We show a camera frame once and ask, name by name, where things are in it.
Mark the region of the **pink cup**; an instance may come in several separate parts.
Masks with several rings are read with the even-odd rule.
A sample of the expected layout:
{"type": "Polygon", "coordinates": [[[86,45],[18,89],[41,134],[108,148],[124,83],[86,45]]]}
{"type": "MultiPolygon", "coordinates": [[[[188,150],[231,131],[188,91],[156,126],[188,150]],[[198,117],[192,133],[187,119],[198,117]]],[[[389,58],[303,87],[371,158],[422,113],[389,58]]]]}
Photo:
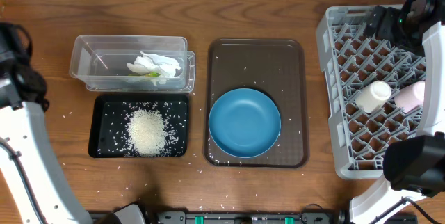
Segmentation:
{"type": "Polygon", "coordinates": [[[400,90],[395,96],[394,102],[398,108],[405,113],[410,112],[418,106],[423,106],[425,95],[425,82],[418,81],[400,90]]]}

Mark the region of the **white cup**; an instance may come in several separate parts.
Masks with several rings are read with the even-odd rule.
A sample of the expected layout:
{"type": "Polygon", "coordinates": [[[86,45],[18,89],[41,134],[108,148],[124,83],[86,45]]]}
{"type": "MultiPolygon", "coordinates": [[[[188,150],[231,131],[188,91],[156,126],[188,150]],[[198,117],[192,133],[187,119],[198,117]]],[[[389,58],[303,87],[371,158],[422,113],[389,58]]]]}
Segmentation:
{"type": "Polygon", "coordinates": [[[366,113],[381,108],[391,97],[391,87],[384,81],[374,81],[360,90],[355,99],[356,105],[366,113]]]}

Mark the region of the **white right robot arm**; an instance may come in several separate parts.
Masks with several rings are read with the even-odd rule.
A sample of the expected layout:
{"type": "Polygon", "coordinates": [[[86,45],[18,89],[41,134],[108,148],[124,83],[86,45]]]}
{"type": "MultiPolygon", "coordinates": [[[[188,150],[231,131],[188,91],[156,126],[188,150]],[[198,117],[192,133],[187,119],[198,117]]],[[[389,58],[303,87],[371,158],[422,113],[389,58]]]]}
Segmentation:
{"type": "Polygon", "coordinates": [[[376,6],[366,36],[389,40],[426,58],[426,93],[416,136],[392,143],[383,174],[349,204],[346,223],[384,223],[406,205],[444,191],[444,0],[376,6]]]}

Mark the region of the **white tissue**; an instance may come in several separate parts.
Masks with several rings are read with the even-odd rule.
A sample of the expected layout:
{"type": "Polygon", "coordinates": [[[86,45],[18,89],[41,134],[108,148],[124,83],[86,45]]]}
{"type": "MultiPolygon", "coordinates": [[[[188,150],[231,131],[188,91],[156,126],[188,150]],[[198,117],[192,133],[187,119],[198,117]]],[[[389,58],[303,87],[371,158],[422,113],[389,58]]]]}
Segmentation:
{"type": "Polygon", "coordinates": [[[174,58],[142,51],[133,63],[127,63],[127,68],[133,73],[158,72],[160,77],[175,77],[181,65],[174,58]]]}

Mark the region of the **yellow snack wrapper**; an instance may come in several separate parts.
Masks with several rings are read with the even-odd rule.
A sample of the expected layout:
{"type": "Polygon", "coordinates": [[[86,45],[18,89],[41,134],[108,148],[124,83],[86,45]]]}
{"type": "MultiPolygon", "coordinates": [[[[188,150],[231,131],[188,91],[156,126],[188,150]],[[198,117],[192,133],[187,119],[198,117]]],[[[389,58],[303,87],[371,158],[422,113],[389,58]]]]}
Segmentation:
{"type": "Polygon", "coordinates": [[[149,73],[142,73],[142,74],[132,73],[132,74],[128,74],[127,76],[129,76],[129,77],[159,77],[159,76],[161,76],[161,74],[158,72],[149,72],[149,73]]]}

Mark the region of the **large blue plate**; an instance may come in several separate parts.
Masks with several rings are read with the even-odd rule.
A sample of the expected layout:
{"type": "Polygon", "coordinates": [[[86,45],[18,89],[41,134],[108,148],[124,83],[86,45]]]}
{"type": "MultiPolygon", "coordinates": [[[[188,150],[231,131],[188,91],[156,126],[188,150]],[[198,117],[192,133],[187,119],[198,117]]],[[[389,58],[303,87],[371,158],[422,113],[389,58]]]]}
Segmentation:
{"type": "Polygon", "coordinates": [[[211,107],[209,135],[226,154],[249,159],[272,148],[281,134],[278,107],[265,93],[237,88],[221,95],[211,107]]]}

